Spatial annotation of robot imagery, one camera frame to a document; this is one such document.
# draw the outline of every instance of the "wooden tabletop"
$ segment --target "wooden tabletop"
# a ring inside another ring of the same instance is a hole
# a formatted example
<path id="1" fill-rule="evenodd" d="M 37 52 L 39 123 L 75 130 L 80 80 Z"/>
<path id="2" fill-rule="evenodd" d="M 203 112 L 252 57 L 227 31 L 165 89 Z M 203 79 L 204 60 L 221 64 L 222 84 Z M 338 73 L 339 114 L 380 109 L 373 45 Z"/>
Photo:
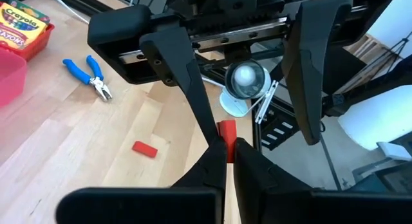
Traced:
<path id="1" fill-rule="evenodd" d="M 161 82 L 126 83 L 87 45 L 86 24 L 54 0 L 26 3 L 48 14 L 56 28 L 28 63 L 23 94 L 0 107 L 0 223 L 54 223 L 56 205 L 75 189 L 166 187 L 187 172 L 207 144 L 183 93 Z M 89 71 L 89 54 L 102 68 L 110 103 L 61 63 L 73 59 Z M 218 104 L 220 89 L 205 86 L 215 120 L 230 118 Z M 237 129 L 252 143 L 250 117 L 237 120 Z M 156 158 L 133 152 L 137 140 L 157 148 Z M 226 223 L 239 223 L 230 165 L 226 198 Z"/>

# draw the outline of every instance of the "floor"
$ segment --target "floor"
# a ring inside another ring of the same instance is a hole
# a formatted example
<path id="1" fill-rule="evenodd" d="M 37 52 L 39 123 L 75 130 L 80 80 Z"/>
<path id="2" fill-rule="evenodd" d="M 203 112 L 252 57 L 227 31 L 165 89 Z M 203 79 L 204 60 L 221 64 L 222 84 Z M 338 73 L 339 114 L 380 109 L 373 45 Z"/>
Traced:
<path id="1" fill-rule="evenodd" d="M 279 88 L 276 96 L 289 100 L 287 90 Z M 322 119 L 323 133 L 330 157 L 342 188 L 355 184 L 352 171 L 384 159 L 380 149 L 368 151 L 356 144 L 339 125 L 336 117 Z M 297 132 L 273 151 L 263 148 L 263 155 L 290 174 L 312 187 L 336 189 L 321 143 L 309 146 L 301 132 Z"/>

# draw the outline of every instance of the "crayon box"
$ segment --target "crayon box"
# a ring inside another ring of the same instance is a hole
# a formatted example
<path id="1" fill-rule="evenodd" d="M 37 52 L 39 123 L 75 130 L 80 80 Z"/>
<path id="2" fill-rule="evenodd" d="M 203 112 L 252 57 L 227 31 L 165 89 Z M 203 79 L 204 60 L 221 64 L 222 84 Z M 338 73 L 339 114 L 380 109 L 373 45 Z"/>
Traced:
<path id="1" fill-rule="evenodd" d="M 12 5 L 15 8 L 18 8 L 21 11 L 24 11 L 25 13 L 31 15 L 32 17 L 49 24 L 50 23 L 50 18 L 47 15 L 44 15 L 43 13 L 39 12 L 38 10 L 32 8 L 31 6 L 28 6 L 18 0 L 8 0 L 8 4 Z"/>
<path id="2" fill-rule="evenodd" d="M 47 24 L 6 3 L 0 6 L 0 44 L 23 49 L 43 32 Z"/>

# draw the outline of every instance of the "black frame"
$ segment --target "black frame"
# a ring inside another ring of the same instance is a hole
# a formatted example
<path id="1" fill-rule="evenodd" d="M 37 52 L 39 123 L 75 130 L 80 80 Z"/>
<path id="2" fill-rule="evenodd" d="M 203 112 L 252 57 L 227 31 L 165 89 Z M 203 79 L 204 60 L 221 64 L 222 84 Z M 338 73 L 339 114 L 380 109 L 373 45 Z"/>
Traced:
<path id="1" fill-rule="evenodd" d="M 111 7 L 105 5 L 104 3 L 101 3 L 100 1 L 97 0 L 62 0 L 64 1 L 67 5 L 73 7 L 74 9 L 84 13 L 85 15 L 92 16 L 95 14 L 99 14 L 101 12 L 107 12 L 112 10 Z M 275 49 L 275 50 L 268 50 L 265 54 L 274 54 L 274 56 L 280 56 L 283 54 L 283 49 Z M 263 59 L 266 58 L 263 55 L 261 56 L 256 56 L 257 58 L 262 57 Z M 205 59 L 204 57 L 197 55 L 196 56 L 198 62 L 204 63 L 204 64 L 216 64 L 216 61 L 210 61 Z M 216 82 L 219 82 L 221 84 L 224 84 L 224 78 L 225 78 L 225 69 L 222 67 L 213 67 L 211 69 L 207 68 L 200 68 L 201 73 L 205 75 L 206 77 L 209 77 L 212 80 L 215 80 Z M 374 80 L 372 82 L 373 86 L 364 86 L 361 89 L 357 89 L 356 93 L 346 93 L 343 95 L 329 95 L 328 97 L 324 98 L 323 100 L 323 115 L 328 115 L 328 116 L 339 116 L 343 114 L 346 109 L 348 109 L 351 105 L 356 104 L 362 100 L 365 100 L 367 98 L 370 98 L 372 96 L 381 94 L 385 91 L 391 90 L 393 88 L 405 85 L 405 84 L 410 84 L 410 77 L 407 77 L 406 79 L 403 79 L 402 77 L 397 77 L 392 80 L 386 80 L 385 79 L 378 79 L 379 83 L 377 83 L 377 80 Z M 273 110 L 275 111 L 276 115 L 268 115 L 262 125 L 258 125 L 255 122 L 252 121 L 252 127 L 253 127 L 253 146 L 258 150 L 261 151 L 261 136 L 262 135 L 267 135 L 270 132 L 274 134 L 273 130 L 275 128 L 280 128 L 284 127 L 282 125 L 283 122 L 287 123 L 296 123 L 295 117 L 294 117 L 294 112 L 293 112 L 293 107 L 290 104 L 287 104 L 286 102 L 278 99 L 278 98 L 273 98 L 272 102 L 270 104 L 270 107 L 268 110 Z M 256 109 L 252 111 L 252 115 L 254 116 L 256 112 Z M 266 146 L 270 150 L 273 150 L 276 148 L 279 144 L 284 142 L 287 138 L 290 136 L 294 135 L 296 132 L 299 131 L 299 128 L 295 125 L 293 125 L 293 128 L 291 130 L 287 130 L 287 134 L 282 135 L 282 138 L 278 138 L 275 142 L 271 143 L 270 146 Z"/>

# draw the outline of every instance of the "blue-handled pliers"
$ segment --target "blue-handled pliers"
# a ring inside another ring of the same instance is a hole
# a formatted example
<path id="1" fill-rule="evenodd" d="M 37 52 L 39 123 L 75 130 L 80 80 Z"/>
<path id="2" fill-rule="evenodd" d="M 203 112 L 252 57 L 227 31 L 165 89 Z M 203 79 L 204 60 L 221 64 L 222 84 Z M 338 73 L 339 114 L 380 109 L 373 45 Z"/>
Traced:
<path id="1" fill-rule="evenodd" d="M 86 58 L 86 62 L 90 66 L 91 70 L 95 74 L 95 77 L 92 78 L 87 73 L 84 73 L 79 67 L 75 65 L 75 63 L 71 59 L 64 59 L 63 64 L 69 69 L 69 72 L 81 82 L 85 83 L 86 85 L 91 85 L 95 88 L 96 93 L 99 95 L 100 98 L 104 102 L 112 99 L 111 93 L 107 85 L 103 83 L 103 74 L 100 69 L 100 66 L 97 64 L 97 61 L 93 59 L 90 55 Z"/>

